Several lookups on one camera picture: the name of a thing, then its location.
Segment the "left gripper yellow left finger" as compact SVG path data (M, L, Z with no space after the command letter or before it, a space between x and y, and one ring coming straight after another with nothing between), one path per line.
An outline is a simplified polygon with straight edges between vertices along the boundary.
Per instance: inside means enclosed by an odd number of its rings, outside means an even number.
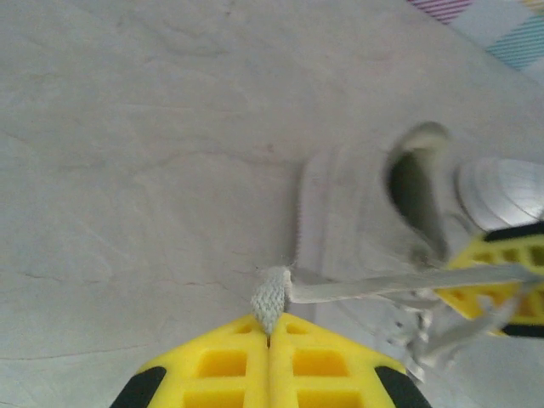
M109 408L268 408L267 364L247 315L144 363Z

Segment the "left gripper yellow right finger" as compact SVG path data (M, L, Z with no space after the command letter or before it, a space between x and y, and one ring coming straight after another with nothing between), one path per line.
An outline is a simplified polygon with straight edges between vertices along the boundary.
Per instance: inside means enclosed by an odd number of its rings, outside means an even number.
M432 408L393 358L292 314L269 345L270 408Z

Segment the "white leather sneaker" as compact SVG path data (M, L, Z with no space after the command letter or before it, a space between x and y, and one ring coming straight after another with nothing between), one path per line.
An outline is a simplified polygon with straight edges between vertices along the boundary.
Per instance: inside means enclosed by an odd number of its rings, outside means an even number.
M452 137L437 122L415 125L388 144L364 139L317 153L299 192L296 265L312 283L374 276L423 276L444 267L476 234L456 203ZM404 363L422 380L456 353L501 330L515 300L480 296L483 314L465 320L430 290L314 306L321 324Z
M498 157L467 161L456 170L456 193L485 231L544 221L544 164Z

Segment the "white shoelace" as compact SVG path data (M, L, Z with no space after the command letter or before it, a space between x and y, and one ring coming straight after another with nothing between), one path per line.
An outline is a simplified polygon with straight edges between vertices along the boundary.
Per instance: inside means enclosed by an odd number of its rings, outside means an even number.
M422 382L425 369L442 366L453 360L456 351L486 332L502 329L513 316L524 295L542 282L538 275L519 263L502 265L480 264L465 269L430 269L423 273L389 275L365 278L351 282L327 282L300 285L292 282L292 272L305 273L304 269L276 266L265 271L265 279L252 295L252 312L270 336L290 303L328 303L352 298L382 298L419 314L423 323L416 330L405 332L395 341L405 347L404 365L408 372ZM469 320L437 336L430 333L433 310L439 300L426 298L402 299L404 292L431 292L465 286L518 283L519 289L501 306L489 309L477 319Z

